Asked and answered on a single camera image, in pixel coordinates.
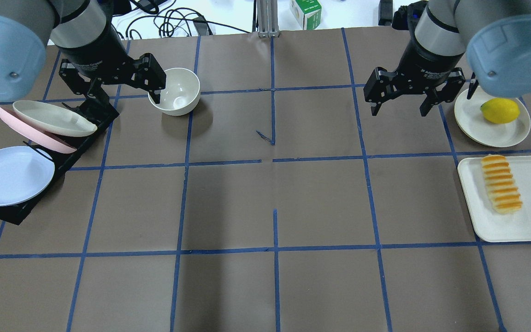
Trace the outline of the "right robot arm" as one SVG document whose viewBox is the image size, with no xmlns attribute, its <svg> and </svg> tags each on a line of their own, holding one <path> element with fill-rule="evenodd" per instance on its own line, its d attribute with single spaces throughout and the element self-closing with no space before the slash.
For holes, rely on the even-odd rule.
<svg viewBox="0 0 531 332">
<path fill-rule="evenodd" d="M 477 88 L 496 97 L 531 93 L 531 0 L 420 0 L 392 15 L 395 30 L 410 40 L 394 71 L 376 67 L 363 88 L 371 113 L 403 95 L 425 95 L 421 116 L 454 101 L 466 77 L 467 93 Z"/>
</svg>

